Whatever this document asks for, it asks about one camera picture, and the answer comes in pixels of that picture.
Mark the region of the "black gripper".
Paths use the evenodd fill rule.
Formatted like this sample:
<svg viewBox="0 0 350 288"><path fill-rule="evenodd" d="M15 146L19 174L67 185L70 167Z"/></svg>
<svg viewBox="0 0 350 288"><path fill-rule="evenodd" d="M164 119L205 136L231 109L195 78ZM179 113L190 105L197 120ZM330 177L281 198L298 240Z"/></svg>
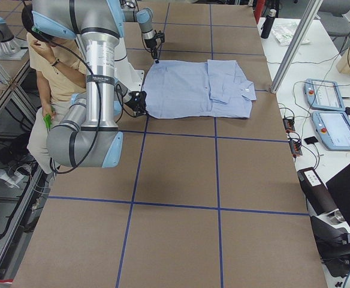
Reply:
<svg viewBox="0 0 350 288"><path fill-rule="evenodd" d="M157 38L151 38L151 39L145 39L144 40L146 47L149 49L151 53L151 57L154 60L154 63L159 63L159 56L158 56L158 41Z"/></svg>
<svg viewBox="0 0 350 288"><path fill-rule="evenodd" d="M145 91L131 91L130 99L125 103L132 111L135 117L148 115L146 110L146 96Z"/></svg>

